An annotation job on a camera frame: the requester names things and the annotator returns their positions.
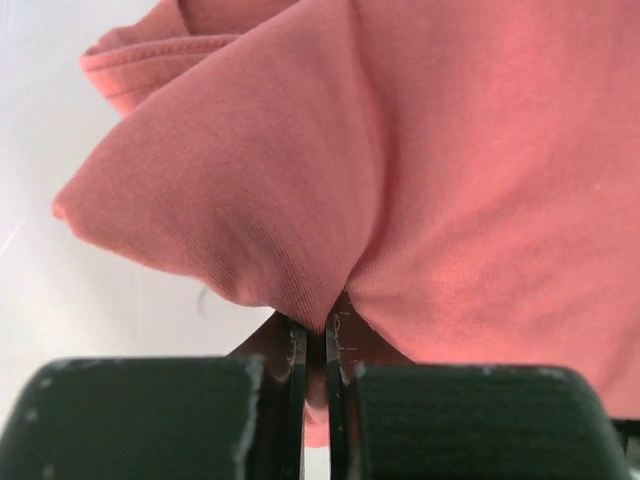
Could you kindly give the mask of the pink t shirt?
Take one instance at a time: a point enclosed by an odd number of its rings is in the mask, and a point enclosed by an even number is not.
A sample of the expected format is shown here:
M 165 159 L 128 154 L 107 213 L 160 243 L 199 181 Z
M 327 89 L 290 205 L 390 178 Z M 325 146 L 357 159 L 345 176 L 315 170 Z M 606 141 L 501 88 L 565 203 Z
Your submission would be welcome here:
M 81 65 L 122 116 L 53 202 L 81 240 L 638 417 L 637 2 L 163 1 Z

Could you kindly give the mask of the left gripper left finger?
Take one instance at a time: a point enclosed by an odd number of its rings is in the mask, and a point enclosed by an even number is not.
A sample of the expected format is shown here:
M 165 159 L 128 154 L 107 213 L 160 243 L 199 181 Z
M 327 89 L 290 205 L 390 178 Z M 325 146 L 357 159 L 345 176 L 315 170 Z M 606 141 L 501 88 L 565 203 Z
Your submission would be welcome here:
M 5 479 L 300 479 L 307 333 L 272 315 L 224 357 L 67 358 L 26 383 Z

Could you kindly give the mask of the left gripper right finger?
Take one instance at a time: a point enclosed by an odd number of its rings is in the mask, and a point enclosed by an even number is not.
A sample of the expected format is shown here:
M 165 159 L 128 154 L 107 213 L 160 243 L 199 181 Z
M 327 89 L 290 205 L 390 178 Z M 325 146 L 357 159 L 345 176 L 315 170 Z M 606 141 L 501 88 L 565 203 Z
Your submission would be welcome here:
M 346 295 L 326 324 L 334 479 L 625 479 L 629 425 L 576 372 L 415 364 Z

